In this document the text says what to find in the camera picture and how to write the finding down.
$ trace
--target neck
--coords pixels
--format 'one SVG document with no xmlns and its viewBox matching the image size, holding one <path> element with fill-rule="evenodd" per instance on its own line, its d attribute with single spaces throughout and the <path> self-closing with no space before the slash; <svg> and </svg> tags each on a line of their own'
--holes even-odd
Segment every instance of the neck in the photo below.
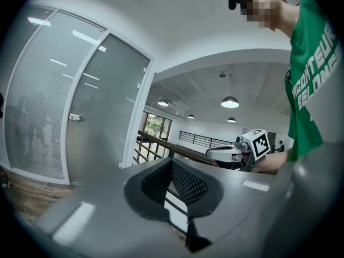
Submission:
<svg viewBox="0 0 344 258">
<path fill-rule="evenodd" d="M 277 20 L 274 28 L 281 30 L 286 36 L 291 38 L 292 31 L 299 19 L 300 8 L 288 3 L 281 2 L 277 7 Z"/>
</svg>

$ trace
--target wood plank floor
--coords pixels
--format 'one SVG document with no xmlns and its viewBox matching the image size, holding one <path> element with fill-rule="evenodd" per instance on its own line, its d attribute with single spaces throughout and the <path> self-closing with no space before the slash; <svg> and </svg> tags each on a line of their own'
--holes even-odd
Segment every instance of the wood plank floor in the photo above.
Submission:
<svg viewBox="0 0 344 258">
<path fill-rule="evenodd" d="M 53 204 L 70 194 L 76 185 L 60 185 L 26 178 L 4 169 L 11 188 L 4 193 L 14 209 L 26 220 L 34 223 Z"/>
</svg>

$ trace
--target metal railing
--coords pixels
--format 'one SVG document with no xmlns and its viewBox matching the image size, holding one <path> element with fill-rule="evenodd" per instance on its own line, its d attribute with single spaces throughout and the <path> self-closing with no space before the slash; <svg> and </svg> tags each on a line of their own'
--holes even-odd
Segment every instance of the metal railing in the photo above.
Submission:
<svg viewBox="0 0 344 258">
<path fill-rule="evenodd" d="M 169 157 L 174 157 L 175 153 L 187 157 L 193 161 L 205 163 L 213 166 L 214 160 L 209 159 L 206 155 L 185 148 L 181 145 L 172 144 L 166 140 L 156 138 L 146 132 L 139 130 L 139 136 L 137 137 L 134 161 L 136 163 L 142 163 L 146 161 L 152 161 L 161 159 L 168 151 Z"/>
<path fill-rule="evenodd" d="M 214 138 L 204 137 L 202 135 L 191 134 L 188 132 L 181 131 L 179 139 L 190 142 L 192 144 L 201 145 L 207 148 L 218 147 L 222 145 L 234 144 L 230 141 L 218 140 Z"/>
</svg>

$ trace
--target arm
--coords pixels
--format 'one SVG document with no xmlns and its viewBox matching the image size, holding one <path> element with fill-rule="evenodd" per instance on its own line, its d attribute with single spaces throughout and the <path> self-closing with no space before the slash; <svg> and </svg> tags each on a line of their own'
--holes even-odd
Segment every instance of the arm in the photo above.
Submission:
<svg viewBox="0 0 344 258">
<path fill-rule="evenodd" d="M 291 149 L 274 154 L 266 154 L 256 162 L 251 172 L 277 174 L 283 164 L 285 164 L 290 156 Z"/>
</svg>

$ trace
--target window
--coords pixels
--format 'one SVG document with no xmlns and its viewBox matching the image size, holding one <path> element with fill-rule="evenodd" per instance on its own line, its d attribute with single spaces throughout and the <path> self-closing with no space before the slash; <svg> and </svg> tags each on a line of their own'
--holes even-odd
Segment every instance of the window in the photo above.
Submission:
<svg viewBox="0 0 344 258">
<path fill-rule="evenodd" d="M 172 120 L 144 112 L 140 130 L 160 139 L 167 140 Z"/>
</svg>

